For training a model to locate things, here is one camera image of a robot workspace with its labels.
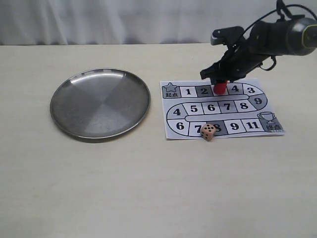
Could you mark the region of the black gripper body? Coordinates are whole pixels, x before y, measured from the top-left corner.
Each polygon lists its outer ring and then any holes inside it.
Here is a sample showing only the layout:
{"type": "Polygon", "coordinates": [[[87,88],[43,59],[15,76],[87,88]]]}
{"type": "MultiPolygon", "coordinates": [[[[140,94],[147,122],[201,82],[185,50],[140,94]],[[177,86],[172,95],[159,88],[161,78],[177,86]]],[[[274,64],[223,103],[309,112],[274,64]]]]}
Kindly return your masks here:
{"type": "Polygon", "coordinates": [[[245,40],[239,46],[227,50],[219,61],[201,70],[201,79],[216,78],[218,82],[233,82],[245,78],[248,73],[262,66],[270,55],[251,51],[250,43],[250,40],[245,40]]]}

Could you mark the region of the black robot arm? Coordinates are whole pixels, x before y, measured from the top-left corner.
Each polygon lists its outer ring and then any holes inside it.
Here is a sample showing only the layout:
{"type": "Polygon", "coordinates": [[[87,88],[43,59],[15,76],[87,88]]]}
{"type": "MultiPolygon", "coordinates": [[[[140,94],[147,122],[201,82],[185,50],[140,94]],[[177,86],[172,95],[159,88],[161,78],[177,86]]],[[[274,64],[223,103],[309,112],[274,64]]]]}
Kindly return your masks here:
{"type": "Polygon", "coordinates": [[[211,84],[234,82],[261,67],[263,61],[277,56],[306,56],[317,47],[317,21],[308,17],[268,23],[257,22],[249,37],[243,37],[243,27],[216,29],[211,34],[211,44],[227,46],[222,58],[201,70],[201,79],[211,84]]]}

